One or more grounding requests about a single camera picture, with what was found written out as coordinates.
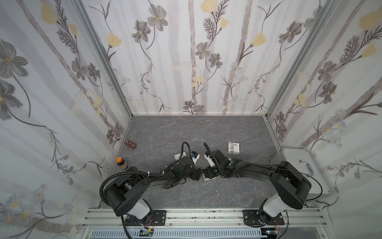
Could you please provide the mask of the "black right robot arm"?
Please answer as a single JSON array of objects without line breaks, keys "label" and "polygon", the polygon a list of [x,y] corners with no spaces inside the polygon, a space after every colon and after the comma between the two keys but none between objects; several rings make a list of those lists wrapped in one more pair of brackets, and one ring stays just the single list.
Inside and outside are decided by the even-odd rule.
[{"label": "black right robot arm", "polygon": [[249,163],[241,159],[228,159],[219,150],[207,151],[204,157],[212,162],[212,166],[204,170],[204,176],[208,179],[220,176],[271,183],[276,194],[267,198],[259,209],[268,218],[275,218],[288,208],[302,209],[311,189],[310,181],[287,161],[279,164]]}]

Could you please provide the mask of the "white box base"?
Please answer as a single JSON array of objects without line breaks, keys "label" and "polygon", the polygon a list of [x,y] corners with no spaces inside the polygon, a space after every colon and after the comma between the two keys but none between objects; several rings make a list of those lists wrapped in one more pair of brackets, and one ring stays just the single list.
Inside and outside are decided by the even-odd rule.
[{"label": "white box base", "polygon": [[204,181],[209,181],[210,180],[210,178],[207,178],[204,173],[202,174],[202,177],[203,177]]}]

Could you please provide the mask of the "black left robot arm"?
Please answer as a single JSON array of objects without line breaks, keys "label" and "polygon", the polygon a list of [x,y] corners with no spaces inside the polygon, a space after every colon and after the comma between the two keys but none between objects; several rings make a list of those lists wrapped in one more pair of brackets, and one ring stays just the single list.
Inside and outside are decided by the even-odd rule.
[{"label": "black left robot arm", "polygon": [[148,189],[171,189],[188,179],[198,181],[203,173],[204,169],[196,168],[193,159],[187,156],[166,166],[160,173],[152,174],[130,167],[105,179],[99,195],[116,216],[134,216],[142,220],[152,214],[151,207],[142,199]]}]

